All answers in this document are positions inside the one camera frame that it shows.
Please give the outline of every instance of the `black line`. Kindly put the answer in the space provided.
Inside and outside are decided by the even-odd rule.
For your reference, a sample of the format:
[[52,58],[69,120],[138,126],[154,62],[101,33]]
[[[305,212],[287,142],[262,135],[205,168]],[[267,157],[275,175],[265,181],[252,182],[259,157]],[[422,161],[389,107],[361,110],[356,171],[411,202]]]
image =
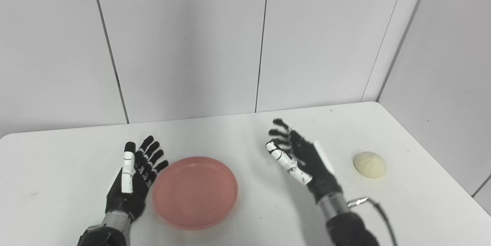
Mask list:
[[389,70],[387,71],[386,79],[384,80],[384,83],[382,84],[382,88],[380,89],[380,92],[379,92],[379,96],[377,97],[377,100],[376,100],[377,102],[380,101],[380,97],[382,96],[382,92],[386,88],[386,84],[387,84],[387,81],[389,80],[390,73],[392,72],[392,69],[394,68],[394,64],[396,62],[397,57],[399,56],[400,49],[402,48],[402,45],[404,44],[405,38],[407,36],[409,28],[411,27],[412,21],[414,20],[414,16],[416,15],[416,12],[419,8],[420,3],[421,3],[421,0],[416,1],[416,5],[414,6],[414,10],[412,11],[409,22],[407,23],[407,26],[405,27],[402,38],[400,39],[399,45],[397,46],[397,50],[396,50],[396,53],[394,54],[394,58],[392,59],[392,62],[390,63],[390,67],[389,67]]
[[380,49],[382,49],[382,45],[384,44],[387,30],[389,29],[390,21],[392,20],[392,16],[394,15],[394,11],[396,10],[396,6],[397,6],[398,1],[399,0],[396,0],[396,2],[394,3],[394,8],[392,9],[392,13],[390,14],[390,18],[389,18],[389,22],[387,23],[386,31],[384,32],[384,36],[382,37],[382,42],[380,43],[379,50],[377,51],[377,55],[375,56],[375,61],[373,62],[372,70],[370,71],[370,75],[368,76],[367,84],[365,85],[365,89],[363,90],[363,94],[361,95],[360,102],[363,100],[363,97],[365,96],[365,92],[367,90],[368,83],[370,83],[370,78],[372,77],[373,69],[375,69],[375,64],[377,63],[377,59],[379,58]]
[[267,6],[268,6],[268,0],[265,0],[264,1],[264,15],[263,15],[263,33],[261,34],[261,52],[259,53],[259,71],[257,74],[256,106],[254,107],[254,113],[257,112],[257,98],[259,96],[259,80],[261,79],[261,61],[263,60],[264,26],[266,23],[266,7]]
[[112,69],[114,70],[114,75],[116,76],[116,83],[118,85],[119,97],[121,98],[121,104],[123,104],[124,116],[126,118],[126,123],[129,124],[128,112],[126,111],[126,105],[124,103],[123,92],[121,91],[121,84],[119,83],[118,71],[116,70],[116,64],[114,63],[114,56],[112,55],[111,43],[109,42],[109,35],[107,34],[107,28],[105,27],[104,15],[102,15],[101,2],[96,0],[97,8],[99,9],[99,14],[101,15],[102,28],[104,30],[105,41],[107,43],[107,48],[109,49],[109,57],[111,57]]
[[477,192],[479,192],[485,185],[486,183],[491,179],[491,174],[486,178],[486,180],[484,180],[483,183],[481,183],[481,185],[479,185],[479,187],[477,188],[476,192],[474,192],[471,197],[475,197]]

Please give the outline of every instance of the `white fingertip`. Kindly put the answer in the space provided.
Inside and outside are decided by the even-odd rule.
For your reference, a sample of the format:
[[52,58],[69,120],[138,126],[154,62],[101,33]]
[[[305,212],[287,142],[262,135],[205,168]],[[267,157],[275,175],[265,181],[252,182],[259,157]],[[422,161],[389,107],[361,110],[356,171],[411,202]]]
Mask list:
[[133,174],[135,174],[135,154],[126,151],[121,172],[121,192],[133,193]]
[[317,150],[317,154],[319,154],[324,166],[326,166],[329,172],[334,175],[334,166],[331,164],[331,161],[324,152],[324,149],[322,149],[321,143],[318,140],[314,141],[314,148]]
[[278,161],[278,163],[302,185],[307,185],[312,180],[311,175],[303,172],[302,169],[298,168],[297,160],[288,157],[288,155],[286,155],[284,151],[280,149],[275,149],[271,152],[271,156],[273,156]]
[[268,152],[271,152],[275,150],[277,147],[275,146],[275,143],[273,141],[270,141],[266,144],[266,149],[268,149]]

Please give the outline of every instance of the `robotic wrist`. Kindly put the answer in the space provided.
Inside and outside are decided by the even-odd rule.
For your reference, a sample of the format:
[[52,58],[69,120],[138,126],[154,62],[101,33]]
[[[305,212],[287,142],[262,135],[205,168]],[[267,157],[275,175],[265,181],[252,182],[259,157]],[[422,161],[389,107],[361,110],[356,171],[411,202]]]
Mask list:
[[131,219],[123,211],[109,211],[100,225],[88,227],[77,246],[128,246]]

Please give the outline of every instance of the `robotic hand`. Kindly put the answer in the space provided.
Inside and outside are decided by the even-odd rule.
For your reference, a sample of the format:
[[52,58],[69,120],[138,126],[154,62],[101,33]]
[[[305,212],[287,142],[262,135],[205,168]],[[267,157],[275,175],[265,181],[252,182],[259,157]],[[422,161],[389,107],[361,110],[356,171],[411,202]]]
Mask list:
[[128,246],[130,224],[145,210],[145,199],[160,171],[168,166],[158,150],[160,144],[153,136],[147,137],[140,148],[128,141],[125,146],[124,165],[107,194],[105,217],[100,225],[88,227],[80,236],[78,246]]
[[266,144],[266,149],[291,176],[307,185],[325,219],[326,229],[334,244],[378,246],[377,240],[365,228],[360,216],[349,209],[370,199],[364,197],[347,203],[333,175],[332,166],[328,164],[328,170],[321,159],[324,152],[320,144],[317,141],[307,141],[281,119],[274,119],[273,123],[283,130],[269,131],[274,138]]

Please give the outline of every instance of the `cable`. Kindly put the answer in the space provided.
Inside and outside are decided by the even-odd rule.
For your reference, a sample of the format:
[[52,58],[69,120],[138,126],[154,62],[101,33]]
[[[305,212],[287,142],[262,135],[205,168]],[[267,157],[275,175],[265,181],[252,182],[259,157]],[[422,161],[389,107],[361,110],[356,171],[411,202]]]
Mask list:
[[389,217],[385,213],[384,209],[382,209],[382,206],[380,205],[380,203],[375,202],[375,200],[371,199],[370,197],[362,197],[359,199],[349,201],[348,207],[349,208],[356,207],[356,206],[359,206],[361,204],[364,204],[365,202],[370,202],[370,204],[372,204],[372,206],[375,208],[375,210],[377,210],[380,217],[382,217],[382,219],[386,223],[387,230],[389,231],[389,235],[390,235],[390,238],[392,240],[392,244],[394,246],[398,246],[397,240],[396,240],[396,235],[394,234],[394,230],[392,229],[392,225],[389,222]]

